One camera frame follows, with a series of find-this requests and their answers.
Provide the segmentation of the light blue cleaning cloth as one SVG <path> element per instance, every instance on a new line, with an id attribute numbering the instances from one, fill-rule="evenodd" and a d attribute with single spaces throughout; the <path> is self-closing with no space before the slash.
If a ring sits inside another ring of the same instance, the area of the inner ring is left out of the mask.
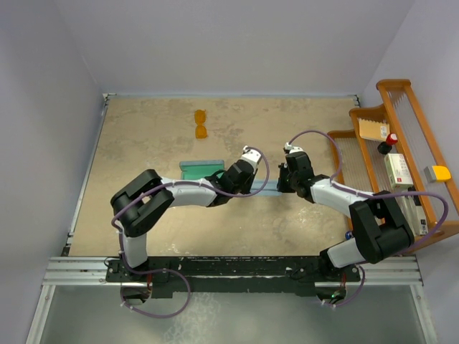
<path id="1" fill-rule="evenodd" d="M 280 196 L 281 192 L 277 189 L 277 180 L 269 180 L 264 187 L 264 180 L 254 180 L 252 183 L 252 187 L 250 189 L 250 193 L 253 194 L 256 191 L 260 191 L 256 194 L 256 196 Z"/>

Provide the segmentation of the blue-grey glasses case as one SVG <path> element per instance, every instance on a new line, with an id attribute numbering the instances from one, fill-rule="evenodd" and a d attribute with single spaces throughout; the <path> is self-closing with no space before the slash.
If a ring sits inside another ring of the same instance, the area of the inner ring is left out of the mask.
<path id="1" fill-rule="evenodd" d="M 181 161 L 181 179 L 198 180 L 224 169 L 223 160 Z"/>

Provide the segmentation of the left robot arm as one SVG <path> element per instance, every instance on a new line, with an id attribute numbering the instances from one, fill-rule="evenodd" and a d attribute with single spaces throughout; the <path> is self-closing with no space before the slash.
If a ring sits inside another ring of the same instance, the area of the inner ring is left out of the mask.
<path id="1" fill-rule="evenodd" d="M 132 281 L 146 276 L 147 233 L 168 209 L 180 206 L 211 208 L 226 204 L 236 195 L 248 195 L 257 167 L 257 163 L 241 158 L 222 174 L 176 182 L 147 169 L 115 193 L 110 205 L 122 226 L 123 274 Z"/>

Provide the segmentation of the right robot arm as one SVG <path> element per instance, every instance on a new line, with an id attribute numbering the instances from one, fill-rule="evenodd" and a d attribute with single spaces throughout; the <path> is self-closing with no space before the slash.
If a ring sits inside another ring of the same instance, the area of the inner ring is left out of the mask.
<path id="1" fill-rule="evenodd" d="M 351 220 L 353 237 L 320 252 L 319 272 L 336 280 L 344 268 L 360 262 L 376 264 L 415 243 L 412 230 L 398 203 L 387 192 L 345 190 L 323 174 L 316 175 L 310 158 L 300 148 L 286 148 L 279 165 L 278 191 L 295 193 L 312 204 L 327 206 Z"/>

